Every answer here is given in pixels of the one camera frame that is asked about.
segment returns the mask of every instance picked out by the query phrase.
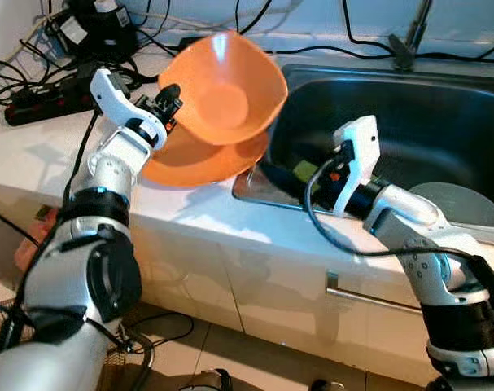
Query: white cabinet door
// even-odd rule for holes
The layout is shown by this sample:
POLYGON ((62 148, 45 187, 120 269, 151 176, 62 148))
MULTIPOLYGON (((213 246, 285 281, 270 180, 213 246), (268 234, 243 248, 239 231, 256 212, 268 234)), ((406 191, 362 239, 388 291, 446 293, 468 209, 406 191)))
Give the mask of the white cabinet door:
POLYGON ((366 305, 325 294, 328 265, 222 248, 247 334, 365 369, 366 305))
POLYGON ((141 217, 132 220, 142 299, 242 331, 219 245, 160 229, 141 217))
MULTIPOLYGON (((388 300, 400 286, 379 287, 345 261, 222 248, 247 334, 414 384, 436 377, 420 314, 326 294, 326 272, 339 273, 340 288, 388 300)), ((396 301, 414 305, 412 297, 396 301)))

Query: faucet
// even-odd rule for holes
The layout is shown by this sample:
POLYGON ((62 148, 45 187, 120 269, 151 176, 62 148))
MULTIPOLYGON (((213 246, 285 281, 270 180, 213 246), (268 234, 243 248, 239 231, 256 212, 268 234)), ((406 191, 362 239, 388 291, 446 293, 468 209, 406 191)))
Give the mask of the faucet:
POLYGON ((432 4, 432 0, 422 0, 418 7, 417 16, 409 26, 408 35, 404 42, 402 42, 395 34, 388 37, 391 48, 396 54, 393 66, 397 71, 406 72, 413 70, 415 55, 420 46, 422 36, 426 31, 427 15, 429 14, 432 4))

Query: tiled floor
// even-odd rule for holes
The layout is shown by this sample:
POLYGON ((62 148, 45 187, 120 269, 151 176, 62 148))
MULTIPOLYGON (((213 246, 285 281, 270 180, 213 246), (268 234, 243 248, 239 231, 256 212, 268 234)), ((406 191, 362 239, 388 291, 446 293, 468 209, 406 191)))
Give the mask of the tiled floor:
MULTIPOLYGON (((141 314, 159 313, 144 305, 141 314)), ((184 332, 186 319, 167 317, 145 323, 140 331, 152 340, 184 332)), ((129 356, 121 390, 130 389, 139 372, 141 357, 129 356)), ((232 376, 234 391, 306 391, 318 378, 337 381, 348 391, 419 391, 411 384, 391 380, 347 367, 329 360, 304 354, 284 346, 246 336, 203 321, 195 322, 195 330, 186 339, 169 342, 156 350, 153 372, 144 391, 176 391, 187 384, 194 373, 211 368, 225 368, 232 376)))

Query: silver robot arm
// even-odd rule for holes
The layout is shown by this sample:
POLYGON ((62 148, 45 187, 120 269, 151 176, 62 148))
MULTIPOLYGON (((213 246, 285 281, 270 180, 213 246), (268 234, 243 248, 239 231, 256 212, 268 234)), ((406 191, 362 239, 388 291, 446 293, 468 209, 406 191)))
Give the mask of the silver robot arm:
MULTIPOLYGON (((379 156, 373 116, 346 124, 334 134, 338 152, 350 156, 346 185, 335 201, 342 217, 348 200, 371 182, 379 156)), ((480 244, 451 226, 429 200, 388 185, 374 193, 359 215, 364 228, 387 248, 455 248, 473 257, 447 253, 397 255, 421 304, 429 334, 427 354, 444 377, 430 390, 494 390, 494 272, 480 244)))
POLYGON ((180 90, 167 87, 135 106, 122 88, 108 70, 94 74, 92 95, 118 128, 75 177, 53 239, 29 271, 24 308, 36 332, 0 349, 0 390, 94 390, 108 346, 94 323, 115 334, 142 294, 128 229, 131 191, 153 148, 164 145, 180 90))

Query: stainless steel sink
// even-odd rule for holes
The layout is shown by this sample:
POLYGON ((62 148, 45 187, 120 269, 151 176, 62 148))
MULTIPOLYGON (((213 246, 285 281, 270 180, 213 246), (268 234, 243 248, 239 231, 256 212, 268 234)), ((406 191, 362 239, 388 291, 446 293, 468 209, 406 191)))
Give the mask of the stainless steel sink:
MULTIPOLYGON (((293 151, 304 144, 327 156, 335 129, 374 114, 381 142, 378 176, 406 189, 455 183, 494 203, 494 78, 299 65, 287 65, 283 74, 291 93, 269 129, 267 161, 293 169, 293 151)), ((256 167, 238 177, 233 193, 298 207, 256 167)))

